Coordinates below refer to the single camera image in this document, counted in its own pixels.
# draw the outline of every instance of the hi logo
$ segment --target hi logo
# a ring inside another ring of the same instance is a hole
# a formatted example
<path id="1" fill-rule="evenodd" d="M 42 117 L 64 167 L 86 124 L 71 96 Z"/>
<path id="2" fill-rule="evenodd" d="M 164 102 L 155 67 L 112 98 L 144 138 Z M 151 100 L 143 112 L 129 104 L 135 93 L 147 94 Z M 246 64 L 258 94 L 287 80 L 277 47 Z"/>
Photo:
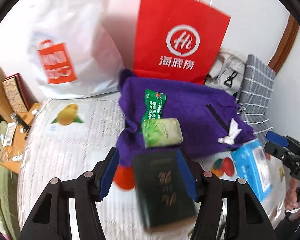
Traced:
<path id="1" fill-rule="evenodd" d="M 200 36 L 197 30 L 189 25 L 177 25 L 168 32 L 166 42 L 172 54 L 186 57 L 196 52 Z"/>
<path id="2" fill-rule="evenodd" d="M 65 43 L 53 45 L 51 40 L 39 45 L 39 56 L 49 84 L 62 84 L 77 79 Z"/>

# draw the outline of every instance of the white circle logo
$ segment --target white circle logo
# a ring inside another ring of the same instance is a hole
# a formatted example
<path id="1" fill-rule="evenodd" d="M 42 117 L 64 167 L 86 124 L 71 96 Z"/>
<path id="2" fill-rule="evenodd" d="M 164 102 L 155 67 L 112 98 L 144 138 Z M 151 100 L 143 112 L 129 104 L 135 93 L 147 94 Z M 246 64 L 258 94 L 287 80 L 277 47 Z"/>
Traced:
<path id="1" fill-rule="evenodd" d="M 178 31 L 183 31 L 183 32 L 180 34 L 178 39 L 175 39 L 173 41 L 174 46 L 172 46 L 171 38 Z M 192 46 L 192 38 L 193 37 L 195 38 L 195 46 L 194 47 Z M 195 28 L 193 28 L 189 25 L 182 24 L 182 25 L 177 25 L 177 26 L 173 27 L 168 32 L 166 42 L 167 42 L 167 47 L 172 54 L 179 56 L 179 57 L 186 57 L 186 56 L 192 55 L 196 52 L 196 50 L 198 49 L 199 44 L 200 44 L 200 36 Z M 178 48 L 182 49 L 183 51 L 184 50 L 188 50 L 188 51 L 183 53 L 183 52 L 177 51 Z"/>

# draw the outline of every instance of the green snack package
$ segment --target green snack package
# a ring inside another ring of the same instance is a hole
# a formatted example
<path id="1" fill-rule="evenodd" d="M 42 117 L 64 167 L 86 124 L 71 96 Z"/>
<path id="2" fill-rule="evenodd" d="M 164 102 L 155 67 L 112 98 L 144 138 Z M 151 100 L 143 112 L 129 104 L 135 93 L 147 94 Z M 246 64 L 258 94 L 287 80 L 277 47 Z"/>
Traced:
<path id="1" fill-rule="evenodd" d="M 166 102 L 166 95 L 146 89 L 145 103 L 147 111 L 141 120 L 141 124 L 147 119 L 161 119 L 162 108 Z"/>
<path id="2" fill-rule="evenodd" d="M 181 144 L 183 141 L 178 119 L 147 119 L 142 125 L 145 147 L 165 147 Z"/>

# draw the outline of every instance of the purple towel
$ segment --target purple towel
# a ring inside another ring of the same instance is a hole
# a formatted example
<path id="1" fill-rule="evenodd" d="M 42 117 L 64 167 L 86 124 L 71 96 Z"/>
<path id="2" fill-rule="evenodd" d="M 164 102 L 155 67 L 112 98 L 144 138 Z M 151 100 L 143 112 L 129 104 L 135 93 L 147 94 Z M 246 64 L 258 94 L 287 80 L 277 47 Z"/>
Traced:
<path id="1" fill-rule="evenodd" d="M 222 90 L 183 81 L 140 78 L 130 70 L 121 72 L 119 82 L 119 104 L 126 118 L 126 128 L 120 134 L 116 147 L 123 166 L 131 166 L 134 155 L 151 151 L 145 149 L 142 134 L 139 133 L 140 122 L 146 112 L 146 89 L 167 95 L 162 118 L 178 119 L 183 136 L 182 147 L 192 159 L 222 152 L 230 147 L 218 142 L 218 138 L 228 133 L 206 107 L 208 104 L 228 127 L 233 117 L 239 129 L 242 129 L 231 148 L 239 148 L 243 143 L 255 139 L 252 127 L 238 117 L 239 106 L 234 97 Z"/>

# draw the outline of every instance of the blue package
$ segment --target blue package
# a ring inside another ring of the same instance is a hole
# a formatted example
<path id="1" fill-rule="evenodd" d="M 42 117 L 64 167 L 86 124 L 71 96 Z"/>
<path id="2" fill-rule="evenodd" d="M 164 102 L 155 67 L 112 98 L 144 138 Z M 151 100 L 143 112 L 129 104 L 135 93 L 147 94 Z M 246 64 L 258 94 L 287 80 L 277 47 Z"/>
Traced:
<path id="1" fill-rule="evenodd" d="M 262 201 L 271 192 L 272 183 L 260 141 L 255 139 L 245 143 L 231 155 L 238 176 L 246 179 L 259 201 Z"/>

